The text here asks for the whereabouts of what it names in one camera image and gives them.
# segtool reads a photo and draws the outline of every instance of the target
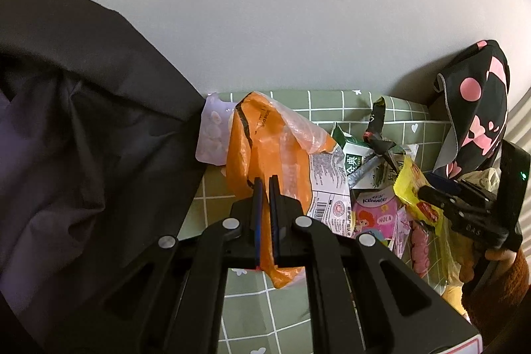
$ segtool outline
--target fuzzy brown sleeve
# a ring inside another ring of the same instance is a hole
[[[463,290],[463,307],[471,323],[480,331],[484,345],[488,345],[500,333],[528,288],[529,267],[524,253],[519,250],[514,264],[500,279],[470,295]]]

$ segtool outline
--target silver screw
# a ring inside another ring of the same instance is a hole
[[[227,218],[223,221],[223,226],[228,230],[235,230],[240,226],[240,222],[236,218]]]
[[[173,236],[162,236],[159,239],[159,246],[163,249],[171,249],[175,246],[175,237]]]
[[[374,238],[374,236],[372,234],[369,234],[369,233],[360,234],[358,239],[359,239],[359,242],[363,246],[371,247],[371,246],[374,246],[376,244],[376,239]]]
[[[312,225],[312,218],[309,216],[298,216],[295,220],[295,223],[302,228],[308,228],[310,225]]]

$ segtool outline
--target human hand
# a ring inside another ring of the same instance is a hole
[[[509,271],[516,259],[516,252],[508,249],[488,249],[485,252],[485,258],[489,261],[498,261],[496,270],[489,279],[489,283],[495,282],[501,276]],[[461,263],[461,271],[459,272],[459,279],[463,283],[471,282],[474,279],[474,266],[477,264],[477,259],[467,259]]]

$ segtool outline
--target green checkered tablecloth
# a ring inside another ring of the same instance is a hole
[[[357,138],[365,132],[373,101],[381,95],[349,91],[262,91],[307,119],[331,131],[338,122]],[[226,93],[224,101],[238,102],[247,93]],[[426,106],[392,97],[386,99],[383,135],[399,144],[419,144],[416,163],[423,171],[433,168],[448,122],[431,121]],[[179,239],[199,235],[207,225],[229,216],[234,195],[227,189],[220,167],[208,167]],[[424,280],[442,293],[438,242],[429,240],[431,268]],[[411,245],[403,257],[411,264]],[[231,269],[227,276],[225,302],[219,335],[219,354],[310,354],[313,352],[310,307],[306,284],[296,283],[276,290],[264,272]]]

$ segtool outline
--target white curtain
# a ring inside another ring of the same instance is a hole
[[[531,153],[531,89],[509,113],[505,139]],[[531,181],[527,184],[526,198],[520,213],[520,226],[524,235],[522,250],[531,265]]]

